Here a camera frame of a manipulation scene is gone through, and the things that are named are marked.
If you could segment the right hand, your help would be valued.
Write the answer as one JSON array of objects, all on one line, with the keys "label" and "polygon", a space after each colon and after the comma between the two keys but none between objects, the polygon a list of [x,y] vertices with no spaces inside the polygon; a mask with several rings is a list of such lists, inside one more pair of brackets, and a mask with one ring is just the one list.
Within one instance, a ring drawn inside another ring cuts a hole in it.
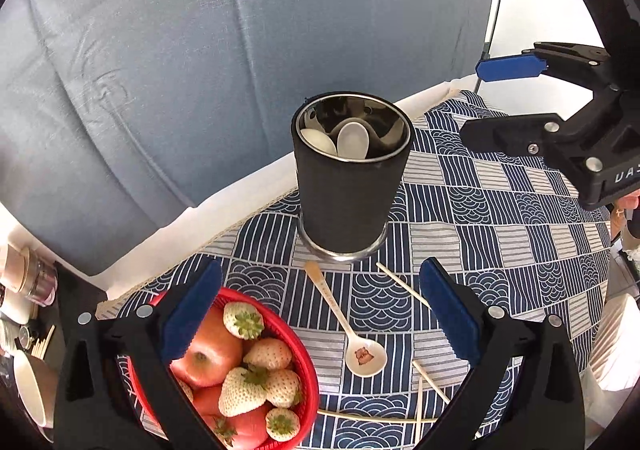
[{"label": "right hand", "polygon": [[613,203],[613,210],[611,212],[611,237],[615,239],[626,223],[625,212],[626,210],[635,210],[639,206],[640,190],[637,189],[628,195],[617,199]]}]

